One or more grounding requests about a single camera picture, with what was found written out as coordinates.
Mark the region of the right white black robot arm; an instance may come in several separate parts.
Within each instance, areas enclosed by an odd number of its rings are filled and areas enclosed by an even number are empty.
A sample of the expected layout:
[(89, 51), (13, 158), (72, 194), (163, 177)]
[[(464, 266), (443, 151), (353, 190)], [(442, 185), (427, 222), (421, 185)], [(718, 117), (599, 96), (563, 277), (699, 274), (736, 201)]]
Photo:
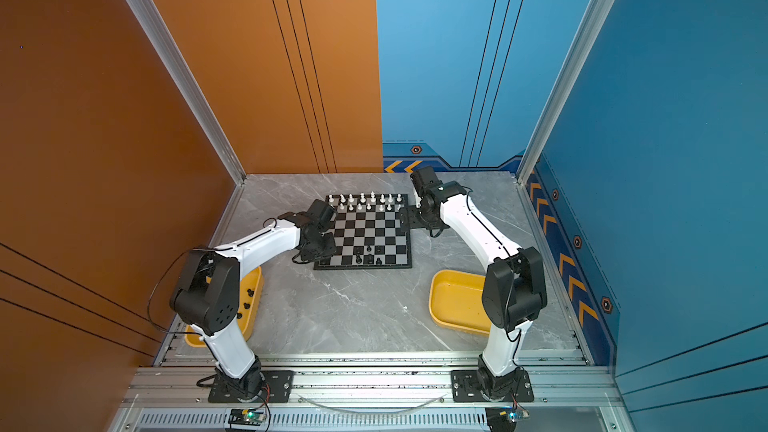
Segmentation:
[(504, 235), (474, 204), (470, 188), (441, 181), (431, 166), (412, 172), (411, 181), (419, 203), (407, 208), (408, 223), (432, 237), (454, 231), (486, 268), (481, 303), (491, 326), (478, 359), (479, 389), (490, 401), (520, 401), (530, 379), (519, 353), (548, 302), (542, 256)]

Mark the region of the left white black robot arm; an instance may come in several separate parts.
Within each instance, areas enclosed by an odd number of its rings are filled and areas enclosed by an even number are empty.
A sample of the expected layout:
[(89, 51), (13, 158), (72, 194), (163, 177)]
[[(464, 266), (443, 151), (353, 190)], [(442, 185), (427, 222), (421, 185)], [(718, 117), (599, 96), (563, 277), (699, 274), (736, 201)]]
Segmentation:
[(258, 400), (266, 385), (260, 360), (237, 324), (242, 280), (291, 250), (297, 252), (294, 260), (298, 263), (332, 257), (336, 250), (330, 231), (334, 216), (331, 205), (316, 199), (308, 210), (286, 212), (272, 226), (234, 242), (186, 253), (169, 305), (201, 336), (216, 362), (214, 383), (235, 400)]

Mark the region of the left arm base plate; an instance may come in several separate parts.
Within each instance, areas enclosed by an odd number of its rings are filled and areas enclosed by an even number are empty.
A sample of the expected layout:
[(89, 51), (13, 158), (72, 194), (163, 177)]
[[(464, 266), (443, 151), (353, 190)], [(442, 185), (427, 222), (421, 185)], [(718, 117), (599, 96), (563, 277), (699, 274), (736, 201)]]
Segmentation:
[(210, 403), (267, 402), (283, 404), (289, 401), (294, 382), (291, 370), (258, 370), (234, 379), (216, 370), (208, 395)]

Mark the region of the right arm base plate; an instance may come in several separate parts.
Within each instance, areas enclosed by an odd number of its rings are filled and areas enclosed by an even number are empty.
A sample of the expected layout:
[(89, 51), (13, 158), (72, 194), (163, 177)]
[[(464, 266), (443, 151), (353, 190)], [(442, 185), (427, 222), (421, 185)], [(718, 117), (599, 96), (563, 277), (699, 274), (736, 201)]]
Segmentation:
[(450, 379), (452, 397), (457, 403), (532, 403), (535, 400), (531, 379), (522, 367), (501, 377), (493, 376), (485, 369), (452, 370)]

